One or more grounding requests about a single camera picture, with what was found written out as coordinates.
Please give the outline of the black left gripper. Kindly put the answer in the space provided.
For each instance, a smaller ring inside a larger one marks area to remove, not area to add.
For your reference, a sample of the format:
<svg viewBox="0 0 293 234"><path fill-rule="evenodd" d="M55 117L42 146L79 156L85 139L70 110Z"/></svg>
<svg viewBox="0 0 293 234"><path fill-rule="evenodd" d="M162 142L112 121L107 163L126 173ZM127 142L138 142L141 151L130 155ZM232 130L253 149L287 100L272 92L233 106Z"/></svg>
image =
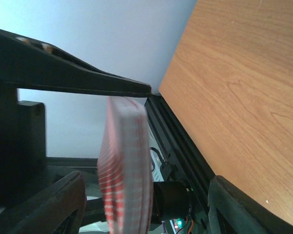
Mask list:
<svg viewBox="0 0 293 234"><path fill-rule="evenodd" d="M19 101L14 85L0 82L0 208L45 167L45 105Z"/></svg>

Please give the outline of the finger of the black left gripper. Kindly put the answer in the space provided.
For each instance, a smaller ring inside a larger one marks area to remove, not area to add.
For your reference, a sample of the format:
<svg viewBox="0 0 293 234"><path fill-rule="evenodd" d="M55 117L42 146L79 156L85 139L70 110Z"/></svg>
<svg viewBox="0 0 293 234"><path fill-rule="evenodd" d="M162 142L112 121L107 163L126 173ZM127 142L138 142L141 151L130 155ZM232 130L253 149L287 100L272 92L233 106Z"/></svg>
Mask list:
<svg viewBox="0 0 293 234"><path fill-rule="evenodd" d="M101 71L62 49L0 29L0 82L18 88L147 98L151 86Z"/></svg>

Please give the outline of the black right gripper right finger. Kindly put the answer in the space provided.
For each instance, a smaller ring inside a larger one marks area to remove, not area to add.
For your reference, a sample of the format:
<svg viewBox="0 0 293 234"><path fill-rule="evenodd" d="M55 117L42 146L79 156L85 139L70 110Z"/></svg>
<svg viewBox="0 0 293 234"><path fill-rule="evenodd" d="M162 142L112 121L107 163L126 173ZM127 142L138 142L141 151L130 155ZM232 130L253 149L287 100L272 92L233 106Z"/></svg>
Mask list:
<svg viewBox="0 0 293 234"><path fill-rule="evenodd" d="M293 234L293 225L220 175L210 181L208 203L212 234Z"/></svg>

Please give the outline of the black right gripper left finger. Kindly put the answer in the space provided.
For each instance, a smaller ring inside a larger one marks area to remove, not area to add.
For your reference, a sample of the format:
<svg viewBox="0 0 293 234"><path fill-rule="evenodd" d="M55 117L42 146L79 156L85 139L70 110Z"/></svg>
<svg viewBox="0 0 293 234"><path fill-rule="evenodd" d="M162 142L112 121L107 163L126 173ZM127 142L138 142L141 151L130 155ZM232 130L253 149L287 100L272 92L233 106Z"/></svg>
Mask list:
<svg viewBox="0 0 293 234"><path fill-rule="evenodd" d="M77 234L85 204L81 172L45 170L8 200L0 234Z"/></svg>

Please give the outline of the red backed card deck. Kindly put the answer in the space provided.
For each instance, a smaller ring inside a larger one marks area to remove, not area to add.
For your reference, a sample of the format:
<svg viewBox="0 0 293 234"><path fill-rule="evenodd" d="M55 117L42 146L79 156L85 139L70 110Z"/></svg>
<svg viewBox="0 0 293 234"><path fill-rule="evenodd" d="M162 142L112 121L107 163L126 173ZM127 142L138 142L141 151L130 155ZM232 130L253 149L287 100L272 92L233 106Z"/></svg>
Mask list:
<svg viewBox="0 0 293 234"><path fill-rule="evenodd" d="M97 162L105 217L111 234L146 234L153 178L145 107L127 97L108 97Z"/></svg>

